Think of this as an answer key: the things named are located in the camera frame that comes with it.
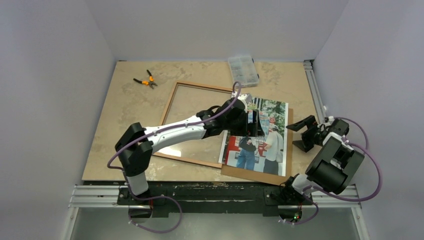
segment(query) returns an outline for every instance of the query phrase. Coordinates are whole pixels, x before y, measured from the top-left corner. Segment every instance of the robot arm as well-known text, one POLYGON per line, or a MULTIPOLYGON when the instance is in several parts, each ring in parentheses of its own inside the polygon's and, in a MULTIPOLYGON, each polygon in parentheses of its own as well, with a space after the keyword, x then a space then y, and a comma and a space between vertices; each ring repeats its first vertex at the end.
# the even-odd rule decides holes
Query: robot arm
POLYGON ((349 132, 349 124, 341 119, 326 118, 325 123, 317 124, 314 116, 288 125, 287 128, 299 131, 303 127, 307 130, 301 134, 301 139, 293 144, 304 152, 308 152, 314 145, 322 146, 321 150, 307 167, 305 174, 290 177, 285 183, 285 195, 289 202, 302 202, 303 194, 309 195, 318 187, 328 193, 340 194, 351 184, 351 180, 363 162, 365 156, 345 144, 344 138, 349 132))
POLYGON ((234 95, 222 106, 202 110, 185 120, 167 125, 142 127, 139 122, 130 125, 116 143, 116 151, 119 151, 135 139, 151 135, 143 139, 139 144, 133 144, 126 148, 118 156, 133 193, 140 195, 149 189, 145 171, 149 167, 152 154, 162 148, 189 140, 217 136, 224 130, 231 131, 231 134, 235 136, 263 136, 264 132, 259 122, 258 111, 248 111, 247 109, 248 103, 252 101, 250 94, 240 95, 234 104, 223 112, 233 100, 234 95), (217 117, 213 120, 208 120, 213 116, 217 117))

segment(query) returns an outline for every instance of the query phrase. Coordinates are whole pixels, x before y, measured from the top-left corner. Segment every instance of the gray floor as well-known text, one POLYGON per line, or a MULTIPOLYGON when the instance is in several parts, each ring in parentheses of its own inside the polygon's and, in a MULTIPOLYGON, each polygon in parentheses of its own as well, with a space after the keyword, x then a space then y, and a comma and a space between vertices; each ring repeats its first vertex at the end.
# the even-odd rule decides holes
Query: gray floor
MULTIPOLYGON (((278 217, 260 214, 200 214, 187 213, 181 225, 166 234, 156 234, 128 224, 127 209, 80 209, 72 234, 73 240, 358 240, 359 236, 350 208, 322 208, 308 223, 289 226, 278 217)), ((312 209, 304 209, 309 216, 312 209)), ((152 218, 143 225, 165 230, 178 219, 152 218)))

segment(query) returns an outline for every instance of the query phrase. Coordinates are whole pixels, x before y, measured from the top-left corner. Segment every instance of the man in white shirt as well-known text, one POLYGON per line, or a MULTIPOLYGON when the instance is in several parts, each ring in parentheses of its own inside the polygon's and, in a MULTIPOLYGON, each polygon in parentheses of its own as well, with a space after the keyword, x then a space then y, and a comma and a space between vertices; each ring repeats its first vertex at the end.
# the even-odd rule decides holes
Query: man in white shirt
POLYGON ((283 151, 284 139, 279 133, 279 128, 275 124, 269 125, 270 132, 265 141, 266 157, 265 164, 263 166, 263 172, 267 174, 278 175, 279 164, 277 161, 278 153, 283 151))

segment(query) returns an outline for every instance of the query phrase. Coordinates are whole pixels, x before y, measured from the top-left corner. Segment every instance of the clear plastic case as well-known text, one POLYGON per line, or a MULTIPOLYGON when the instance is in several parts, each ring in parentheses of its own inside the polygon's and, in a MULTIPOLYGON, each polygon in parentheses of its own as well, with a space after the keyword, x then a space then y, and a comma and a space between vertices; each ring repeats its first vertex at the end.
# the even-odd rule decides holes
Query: clear plastic case
POLYGON ((254 87, 259 83, 254 60, 251 56, 235 56, 228 58, 232 82, 240 82, 243 88, 254 87))

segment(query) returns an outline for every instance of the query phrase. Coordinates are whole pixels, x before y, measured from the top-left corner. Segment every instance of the brown cardboard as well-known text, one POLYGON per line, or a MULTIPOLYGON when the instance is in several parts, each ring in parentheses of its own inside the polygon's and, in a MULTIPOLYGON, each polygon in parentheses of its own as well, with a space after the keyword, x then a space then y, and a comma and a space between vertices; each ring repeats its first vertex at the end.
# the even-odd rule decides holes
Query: brown cardboard
MULTIPOLYGON (((288 109, 288 124, 293 123, 293 109, 288 109)), ((292 175, 292 160, 293 160, 293 131, 287 133, 287 156, 285 166, 285 176, 278 176, 269 173, 263 173, 258 171, 246 170, 233 166, 223 164, 221 168, 221 174, 236 177, 241 179, 247 179, 267 184, 280 185, 284 183, 292 175)))

